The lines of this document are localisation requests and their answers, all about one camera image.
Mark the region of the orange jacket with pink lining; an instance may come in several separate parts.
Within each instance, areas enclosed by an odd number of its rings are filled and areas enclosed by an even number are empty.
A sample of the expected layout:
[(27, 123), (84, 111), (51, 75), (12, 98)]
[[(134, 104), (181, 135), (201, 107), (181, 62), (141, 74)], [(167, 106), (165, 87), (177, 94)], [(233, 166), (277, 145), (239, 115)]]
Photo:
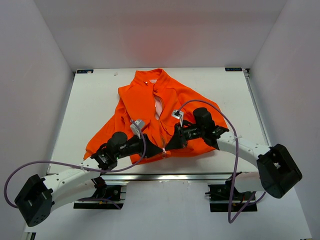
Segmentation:
[(115, 132), (124, 132), (129, 138), (131, 120), (143, 120), (143, 132), (149, 140), (164, 148), (174, 134), (178, 119), (172, 116), (174, 110), (182, 109), (184, 120), (194, 123), (193, 111), (207, 108), (216, 125), (227, 127), (219, 114), (219, 106), (170, 77), (163, 69), (136, 71), (129, 85), (118, 89), (119, 102), (114, 115), (93, 136), (85, 148), (84, 159), (89, 158), (106, 143)]

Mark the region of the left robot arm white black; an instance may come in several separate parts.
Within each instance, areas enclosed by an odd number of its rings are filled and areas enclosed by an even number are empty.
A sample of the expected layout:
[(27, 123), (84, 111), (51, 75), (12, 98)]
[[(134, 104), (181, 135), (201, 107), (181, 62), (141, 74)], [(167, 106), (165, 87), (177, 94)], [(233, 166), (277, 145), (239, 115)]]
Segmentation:
[(63, 205), (103, 198), (106, 184), (101, 176), (117, 167), (118, 159), (135, 154), (150, 158), (162, 151), (146, 134), (128, 138), (125, 133), (116, 132), (81, 164), (45, 177), (31, 176), (14, 202), (27, 226), (37, 226)]

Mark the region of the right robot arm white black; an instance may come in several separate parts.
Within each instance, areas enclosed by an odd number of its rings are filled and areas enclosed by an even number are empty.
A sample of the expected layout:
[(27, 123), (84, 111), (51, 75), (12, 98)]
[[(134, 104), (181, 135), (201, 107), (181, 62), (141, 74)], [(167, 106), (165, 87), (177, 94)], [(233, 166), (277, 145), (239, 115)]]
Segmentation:
[(256, 172), (238, 173), (225, 188), (226, 195), (236, 200), (244, 192), (264, 191), (276, 199), (282, 198), (303, 175), (284, 145), (253, 143), (236, 137), (227, 128), (215, 124), (205, 107), (193, 111), (195, 122), (189, 126), (177, 123), (165, 149), (184, 149), (190, 141), (202, 139), (215, 150), (238, 156), (257, 168)]

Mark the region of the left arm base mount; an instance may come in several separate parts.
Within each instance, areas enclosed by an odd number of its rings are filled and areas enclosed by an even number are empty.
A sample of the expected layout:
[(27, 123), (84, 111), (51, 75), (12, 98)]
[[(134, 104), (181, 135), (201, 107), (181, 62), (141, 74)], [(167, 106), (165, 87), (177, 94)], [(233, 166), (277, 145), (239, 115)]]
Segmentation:
[(102, 177), (93, 180), (95, 191), (87, 200), (78, 200), (74, 209), (82, 210), (121, 210), (127, 193), (127, 183), (108, 181)]

